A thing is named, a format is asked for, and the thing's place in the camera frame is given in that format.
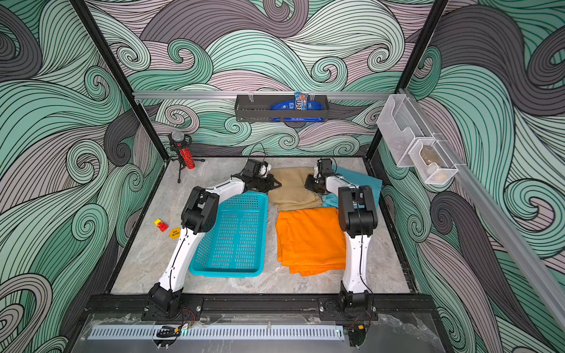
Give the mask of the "teal cloth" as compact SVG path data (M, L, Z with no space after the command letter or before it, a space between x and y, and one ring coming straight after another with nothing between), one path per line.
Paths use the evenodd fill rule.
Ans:
M338 167L337 174L341 175L346 181L357 185L357 186L369 186L372 189L372 194L375 200L375 204L378 205L380 199L380 193L383 186L383 181L381 179L374 178L372 176L358 173L355 171L350 171L349 169L344 169ZM335 207L338 208L338 197L335 194L328 194L322 197L322 207Z

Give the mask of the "khaki pants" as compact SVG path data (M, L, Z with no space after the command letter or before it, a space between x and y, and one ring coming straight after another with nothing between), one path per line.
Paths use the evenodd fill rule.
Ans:
M281 183L279 188L268 192L269 201L278 212L318 208L322 206L322 198L305 188L313 167L294 167L272 169L271 174Z

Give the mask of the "orange cloth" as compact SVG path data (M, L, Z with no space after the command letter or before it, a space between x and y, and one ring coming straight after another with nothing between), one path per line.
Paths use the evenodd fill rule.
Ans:
M346 267L346 241L335 207L278 213L277 259L303 277Z

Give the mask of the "teal plastic basket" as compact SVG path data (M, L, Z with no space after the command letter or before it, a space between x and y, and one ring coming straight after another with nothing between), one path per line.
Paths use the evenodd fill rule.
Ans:
M246 192L219 205L212 230L200 241L189 266L203 277L256 277L264 267L269 198Z

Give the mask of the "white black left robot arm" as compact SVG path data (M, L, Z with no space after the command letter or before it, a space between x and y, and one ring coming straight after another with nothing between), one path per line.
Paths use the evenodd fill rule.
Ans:
M181 213L180 236L166 270L149 290L149 300L169 319L182 313L181 294L185 277L200 241L216 223L219 205L247 191L267 194L281 184L271 174L265 160L248 159L244 168L226 181L212 186L196 186Z

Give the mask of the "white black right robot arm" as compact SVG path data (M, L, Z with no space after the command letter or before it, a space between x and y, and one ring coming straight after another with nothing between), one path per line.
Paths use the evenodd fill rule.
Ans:
M305 188L338 199L338 223L346 239L346 266L338 295L339 310L345 316L368 314L372 289L366 279L368 248L378 226L378 208L372 188L350 182L333 168L333 161L316 161Z

